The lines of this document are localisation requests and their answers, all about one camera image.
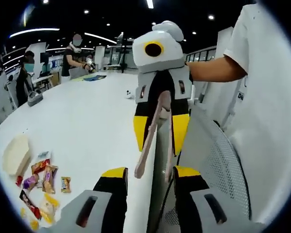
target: snack package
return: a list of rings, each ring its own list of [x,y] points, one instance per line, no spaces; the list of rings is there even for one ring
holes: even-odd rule
[[[70,177],[62,177],[62,192],[63,193],[71,193],[70,190]]]
[[[35,219],[30,219],[29,224],[30,224],[30,227],[31,227],[31,229],[32,229],[33,231],[37,231],[37,230],[39,230],[39,222],[38,222],[37,220],[35,220]]]
[[[32,174],[37,174],[43,171],[47,164],[50,164],[50,152],[40,153],[37,157],[37,162],[31,166]]]
[[[40,220],[41,214],[38,207],[34,206],[34,204],[29,200],[27,194],[24,190],[20,192],[19,198],[23,200],[23,202],[27,205],[27,207],[33,212],[34,216]]]
[[[25,208],[20,209],[20,216],[22,219],[25,219],[27,217]]]
[[[23,177],[17,176],[15,183],[18,187],[20,187],[22,181],[23,181]]]
[[[57,171],[57,166],[52,166],[47,164],[45,167],[45,173],[43,178],[43,185],[42,185],[42,191],[46,193],[55,193],[54,189],[54,176]]]
[[[37,188],[42,188],[42,187],[43,187],[43,180],[38,180]]]
[[[38,174],[32,175],[31,177],[24,180],[23,188],[31,191],[33,187],[35,187],[35,185],[38,183],[38,180],[39,180]]]
[[[40,203],[40,214],[44,220],[49,223],[54,223],[55,212],[59,206],[59,202],[45,193],[42,202]]]

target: red candy wrapper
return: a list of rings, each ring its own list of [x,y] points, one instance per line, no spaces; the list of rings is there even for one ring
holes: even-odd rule
[[[31,166],[32,174],[37,174],[45,170],[47,164],[50,164],[50,152],[40,153],[37,158],[37,163]]]
[[[18,187],[20,187],[20,185],[21,185],[21,182],[23,181],[23,177],[22,176],[18,176],[17,178],[16,178],[16,185],[18,186]]]
[[[27,205],[27,207],[33,212],[34,216],[40,220],[41,219],[41,214],[40,214],[40,210],[38,207],[36,207],[28,198],[28,196],[26,195],[25,191],[22,190],[20,192],[19,198],[23,200],[23,202]]]

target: face mask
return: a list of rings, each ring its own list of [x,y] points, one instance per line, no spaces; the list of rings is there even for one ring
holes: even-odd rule
[[[82,40],[73,40],[73,44],[74,44],[75,46],[80,46],[81,43],[82,43]]]
[[[25,63],[25,70],[29,73],[33,72],[33,68],[34,68],[34,64],[30,64],[30,63]]]

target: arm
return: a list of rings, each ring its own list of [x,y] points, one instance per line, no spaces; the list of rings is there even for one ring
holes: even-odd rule
[[[209,62],[187,63],[194,81],[231,82],[248,73],[249,43],[246,18],[246,13],[242,10],[224,57]]]
[[[247,73],[233,59],[224,56],[209,62],[189,62],[194,81],[231,82],[241,79]]]

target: person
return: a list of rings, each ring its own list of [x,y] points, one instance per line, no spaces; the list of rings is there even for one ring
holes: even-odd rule
[[[78,47],[82,43],[82,37],[79,34],[73,36],[73,41],[67,46],[64,51],[63,57],[63,69],[61,83],[68,82],[70,80],[69,69],[72,67],[82,67],[83,69],[90,70],[90,67],[86,63],[77,62],[77,54],[81,52]]]
[[[32,90],[32,83],[28,83],[27,76],[28,71],[25,69],[25,63],[33,63],[34,53],[32,51],[27,51],[24,55],[23,62],[18,74],[18,78],[16,80],[16,98],[18,102],[18,107],[22,106],[27,102],[28,96],[25,91],[25,85],[27,91],[30,92]]]
[[[271,222],[291,193],[291,44],[266,9],[250,4],[223,57],[187,65],[194,81],[248,75],[246,96],[225,134],[242,163],[252,220]]]

